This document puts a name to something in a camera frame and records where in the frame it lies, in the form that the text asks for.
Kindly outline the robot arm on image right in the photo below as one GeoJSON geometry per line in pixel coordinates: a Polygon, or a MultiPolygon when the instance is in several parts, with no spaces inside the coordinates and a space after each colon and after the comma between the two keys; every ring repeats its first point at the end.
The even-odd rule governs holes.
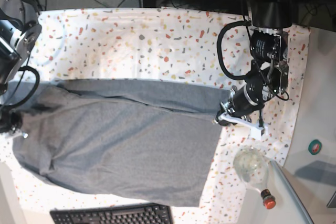
{"type": "Polygon", "coordinates": [[[249,116],[257,111],[257,126],[264,127],[262,110],[274,97],[289,100],[288,87],[288,33],[292,25],[291,0],[241,0],[241,11],[248,11],[242,21],[225,25],[217,39],[216,49],[220,68],[232,80],[243,80],[245,85],[232,87],[229,98],[220,104],[215,123],[228,126],[250,123],[249,116]],[[222,41],[225,34],[244,26],[252,56],[251,69],[244,75],[235,76],[224,64],[222,41]]]}

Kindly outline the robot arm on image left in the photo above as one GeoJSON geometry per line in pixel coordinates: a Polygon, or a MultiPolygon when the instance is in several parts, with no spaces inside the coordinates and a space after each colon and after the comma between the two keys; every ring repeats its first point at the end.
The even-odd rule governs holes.
{"type": "Polygon", "coordinates": [[[16,110],[33,96],[40,83],[39,73],[28,63],[42,31],[38,17],[43,9],[39,0],[1,0],[1,134],[27,137],[16,110]],[[9,83],[18,72],[31,72],[35,83],[21,101],[14,101],[21,83],[13,88],[9,83]]]}

